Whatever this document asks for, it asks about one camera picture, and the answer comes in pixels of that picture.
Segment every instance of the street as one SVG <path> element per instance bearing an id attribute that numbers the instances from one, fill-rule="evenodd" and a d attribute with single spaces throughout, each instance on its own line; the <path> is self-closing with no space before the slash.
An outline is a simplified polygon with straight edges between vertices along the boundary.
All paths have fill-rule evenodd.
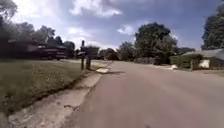
<path id="1" fill-rule="evenodd" d="M 65 128 L 223 128 L 224 78 L 114 62 Z"/>

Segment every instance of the roof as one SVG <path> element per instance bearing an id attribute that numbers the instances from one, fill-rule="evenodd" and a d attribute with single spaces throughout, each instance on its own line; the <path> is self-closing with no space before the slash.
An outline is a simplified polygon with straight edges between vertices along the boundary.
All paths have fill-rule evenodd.
<path id="1" fill-rule="evenodd" d="M 224 60 L 224 49 L 194 51 L 185 53 L 184 55 L 192 55 L 192 54 L 201 54 L 207 58 L 215 57 L 217 59 Z"/>

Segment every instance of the pole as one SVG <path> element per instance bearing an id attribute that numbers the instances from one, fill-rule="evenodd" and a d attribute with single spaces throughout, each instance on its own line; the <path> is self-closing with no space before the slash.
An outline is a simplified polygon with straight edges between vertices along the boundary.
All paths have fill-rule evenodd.
<path id="1" fill-rule="evenodd" d="M 85 41 L 83 40 L 82 45 L 81 45 L 81 52 L 82 52 L 82 55 L 81 55 L 81 69 L 82 70 L 84 70 L 84 59 L 85 59 L 84 48 L 85 48 Z"/>

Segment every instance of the white cloud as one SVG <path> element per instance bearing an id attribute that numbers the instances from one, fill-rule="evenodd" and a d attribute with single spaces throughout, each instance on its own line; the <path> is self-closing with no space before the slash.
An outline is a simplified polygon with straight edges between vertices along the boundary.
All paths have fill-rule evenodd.
<path id="1" fill-rule="evenodd" d="M 83 10 L 91 11 L 99 17 L 111 17 L 122 14 L 116 8 L 103 5 L 103 0 L 73 0 L 73 6 L 73 9 L 70 10 L 73 15 L 82 15 Z"/>
<path id="2" fill-rule="evenodd" d="M 125 2 L 136 2 L 136 3 L 145 3 L 145 2 L 154 2 L 155 0 L 109 0 L 113 4 L 120 4 Z"/>
<path id="3" fill-rule="evenodd" d="M 29 22 L 35 28 L 41 25 L 57 28 L 62 25 L 59 0 L 13 0 L 18 6 L 18 12 L 12 18 L 14 22 Z"/>
<path id="4" fill-rule="evenodd" d="M 75 42 L 76 48 L 80 48 L 81 42 L 84 40 L 86 45 L 94 45 L 99 46 L 101 49 L 113 48 L 116 46 L 102 43 L 96 39 L 96 37 L 92 34 L 94 30 L 87 30 L 81 27 L 69 27 L 67 29 L 67 34 L 63 40 L 71 40 Z"/>
<path id="5" fill-rule="evenodd" d="M 117 30 L 119 33 L 121 34 L 125 34 L 125 35 L 133 35 L 135 32 L 134 27 L 132 27 L 131 25 L 123 25 L 121 28 L 119 28 Z"/>
<path id="6" fill-rule="evenodd" d="M 70 35 L 76 35 L 81 37 L 92 37 L 90 33 L 88 33 L 86 30 L 84 30 L 81 27 L 70 27 L 68 28 L 68 34 Z"/>

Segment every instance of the white house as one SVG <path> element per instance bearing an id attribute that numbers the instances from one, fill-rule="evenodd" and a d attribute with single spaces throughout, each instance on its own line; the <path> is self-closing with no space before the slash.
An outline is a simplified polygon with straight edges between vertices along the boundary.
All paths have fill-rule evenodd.
<path id="1" fill-rule="evenodd" d="M 201 54 L 204 59 L 199 64 L 201 68 L 224 69 L 224 49 L 188 52 L 184 55 Z"/>

